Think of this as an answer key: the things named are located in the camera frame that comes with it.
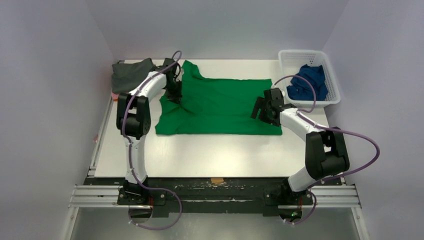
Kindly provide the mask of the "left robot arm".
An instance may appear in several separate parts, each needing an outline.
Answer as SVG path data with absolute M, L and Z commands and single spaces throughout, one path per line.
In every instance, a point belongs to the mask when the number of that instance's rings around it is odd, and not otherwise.
M 152 123 L 150 101 L 164 90 L 168 101 L 181 103 L 181 67 L 172 58 L 166 58 L 162 65 L 146 58 L 136 63 L 116 63 L 112 70 L 112 90 L 118 94 L 116 127 L 123 136 L 128 158 L 120 194 L 142 205 L 150 196 L 145 167 L 145 142 Z

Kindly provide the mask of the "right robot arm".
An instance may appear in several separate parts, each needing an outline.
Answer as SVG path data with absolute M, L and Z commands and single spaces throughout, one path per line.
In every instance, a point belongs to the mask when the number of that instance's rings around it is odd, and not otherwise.
M 325 177 L 335 176 L 350 168 L 346 143 L 340 129 L 328 130 L 301 113 L 295 105 L 284 102 L 282 92 L 271 88 L 257 97 L 251 118 L 276 127 L 285 127 L 305 142 L 305 166 L 287 179 L 280 196 L 288 204 L 300 198 L 301 192 Z

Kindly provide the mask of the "green t-shirt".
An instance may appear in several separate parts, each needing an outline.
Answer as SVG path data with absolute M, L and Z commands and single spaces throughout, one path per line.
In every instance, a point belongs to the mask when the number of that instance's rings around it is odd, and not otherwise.
M 188 60 L 182 70 L 180 103 L 166 95 L 159 100 L 157 135 L 282 135 L 281 127 L 251 117 L 257 97 L 271 87 L 271 79 L 207 78 Z

